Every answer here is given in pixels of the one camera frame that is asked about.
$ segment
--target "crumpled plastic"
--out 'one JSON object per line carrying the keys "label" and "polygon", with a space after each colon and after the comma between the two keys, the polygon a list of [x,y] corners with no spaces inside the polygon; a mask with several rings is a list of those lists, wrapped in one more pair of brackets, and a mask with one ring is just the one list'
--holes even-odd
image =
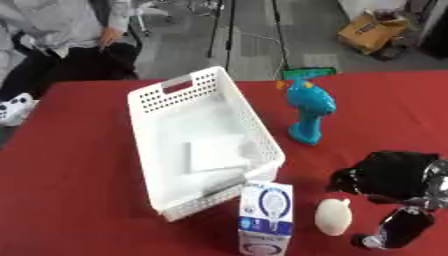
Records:
{"label": "crumpled plastic", "polygon": [[438,154],[380,151],[335,171],[327,187],[426,210],[448,208],[448,161]]}

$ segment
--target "basket handle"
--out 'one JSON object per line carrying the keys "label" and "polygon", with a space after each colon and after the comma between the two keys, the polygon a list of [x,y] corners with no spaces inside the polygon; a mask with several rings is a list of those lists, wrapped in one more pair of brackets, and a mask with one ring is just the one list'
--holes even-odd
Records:
{"label": "basket handle", "polygon": [[160,83],[163,93],[170,94],[194,87],[191,75],[184,75]]}

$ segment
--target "white ball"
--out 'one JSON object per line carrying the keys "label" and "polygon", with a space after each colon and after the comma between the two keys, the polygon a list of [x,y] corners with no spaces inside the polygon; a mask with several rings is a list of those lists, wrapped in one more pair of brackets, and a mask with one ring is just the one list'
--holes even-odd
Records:
{"label": "white ball", "polygon": [[340,236],[352,223],[350,200],[325,199],[317,207],[315,223],[324,234]]}

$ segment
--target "tripod leg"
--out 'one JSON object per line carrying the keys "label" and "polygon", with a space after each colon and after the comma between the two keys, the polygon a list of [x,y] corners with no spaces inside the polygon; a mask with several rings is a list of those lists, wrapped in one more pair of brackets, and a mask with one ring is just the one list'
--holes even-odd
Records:
{"label": "tripod leg", "polygon": [[216,16],[215,16],[215,24],[213,25],[212,39],[210,41],[210,46],[207,51],[207,58],[211,58],[213,55],[213,45],[215,44],[216,30],[218,29],[219,18],[221,17],[222,4],[223,0],[219,0],[218,10],[216,10]]}
{"label": "tripod leg", "polygon": [[285,49],[285,40],[283,38],[282,28],[280,26],[280,13],[278,11],[277,0],[272,0],[272,8],[274,9],[275,25],[277,27],[278,37],[282,48],[283,63],[285,64],[284,68],[289,69],[288,57],[286,56]]}
{"label": "tripod leg", "polygon": [[229,37],[226,43],[227,59],[226,59],[226,70],[229,70],[230,64],[230,53],[232,52],[233,44],[233,28],[235,26],[235,11],[236,11],[236,0],[232,0],[232,7],[230,10],[230,24],[229,24]]}

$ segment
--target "person's hand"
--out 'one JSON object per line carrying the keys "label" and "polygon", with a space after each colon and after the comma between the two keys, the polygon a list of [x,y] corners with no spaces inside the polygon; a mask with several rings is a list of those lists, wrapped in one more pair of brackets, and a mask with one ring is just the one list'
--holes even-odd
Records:
{"label": "person's hand", "polygon": [[100,37],[101,49],[104,49],[104,48],[110,46],[112,43],[117,41],[122,35],[123,35],[123,32],[121,32],[118,29],[115,29],[112,27],[104,28],[103,32],[101,33],[101,37]]}

